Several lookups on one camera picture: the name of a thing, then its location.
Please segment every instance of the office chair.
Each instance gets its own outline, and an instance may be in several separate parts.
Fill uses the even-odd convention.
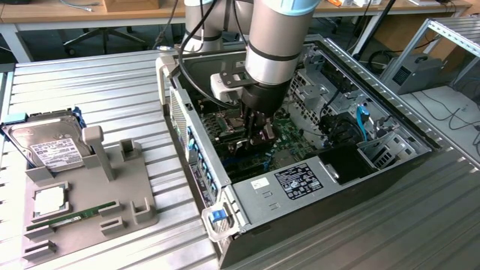
[[[130,41],[134,41],[135,43],[142,45],[142,49],[147,50],[149,45],[147,42],[145,40],[142,40],[141,38],[137,38],[133,35],[125,34],[122,32],[119,32],[118,29],[119,27],[101,27],[97,28],[95,30],[90,30],[89,28],[83,29],[83,35],[81,35],[79,37],[77,37],[75,39],[67,41],[63,43],[63,48],[66,50],[66,53],[69,55],[75,55],[75,49],[71,47],[75,44],[79,44],[81,42],[83,42],[85,40],[97,37],[98,35],[102,35],[103,37],[103,44],[105,44],[105,54],[109,54],[109,50],[107,50],[107,42],[110,40],[109,35],[115,35],[121,38],[129,39]],[[133,27],[127,26],[127,33],[134,33]]]

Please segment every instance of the floor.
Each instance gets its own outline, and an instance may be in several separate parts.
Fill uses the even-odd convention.
[[[345,17],[342,24],[335,34],[333,34],[334,24],[327,19],[313,19],[310,33],[319,33],[325,37],[333,38],[342,47],[347,47],[350,39],[353,37],[353,31],[355,25],[351,22],[351,17]],[[119,28],[121,32],[127,33],[127,28]],[[135,26],[134,36],[142,38],[150,45],[154,44],[155,38],[161,31],[159,25]],[[69,39],[77,38],[83,34],[82,29],[69,29],[65,31]],[[103,39],[101,36],[91,38],[74,46],[77,51],[75,56],[69,56],[65,52],[63,41],[57,30],[42,30],[42,31],[25,31],[22,32],[23,39],[27,43],[30,52],[35,61],[67,59],[71,57],[86,57],[103,54]],[[174,39],[177,42],[182,41],[183,31],[179,25],[174,26]],[[235,35],[226,35],[227,40],[234,40]],[[357,37],[353,38],[351,45],[354,45]],[[0,37],[0,46],[9,48],[7,43]],[[379,48],[379,44],[371,44],[373,48]],[[135,52],[142,50],[142,46],[118,37],[111,37],[109,42],[110,53]],[[13,54],[0,48],[0,64],[15,62]]]

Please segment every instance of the white sticker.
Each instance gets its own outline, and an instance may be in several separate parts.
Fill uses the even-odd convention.
[[[270,185],[267,177],[254,180],[251,183],[255,190]]]
[[[81,152],[71,138],[41,143],[31,148],[50,169],[82,161]]]

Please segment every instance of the hard drive label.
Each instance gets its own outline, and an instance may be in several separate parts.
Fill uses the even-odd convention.
[[[31,145],[31,148],[50,169],[82,161],[81,152],[71,138]]]
[[[307,163],[303,163],[275,174],[281,185],[291,200],[306,196],[309,193],[323,188]]]

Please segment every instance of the green circuit board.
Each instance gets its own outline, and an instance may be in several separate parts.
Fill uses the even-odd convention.
[[[234,157],[229,149],[230,142],[245,136],[243,126],[231,120],[231,117],[237,118],[238,116],[238,110],[226,110],[206,114],[202,118],[221,161],[234,183],[302,161],[306,155],[315,150],[291,119],[283,118],[274,121],[278,140],[251,155]]]

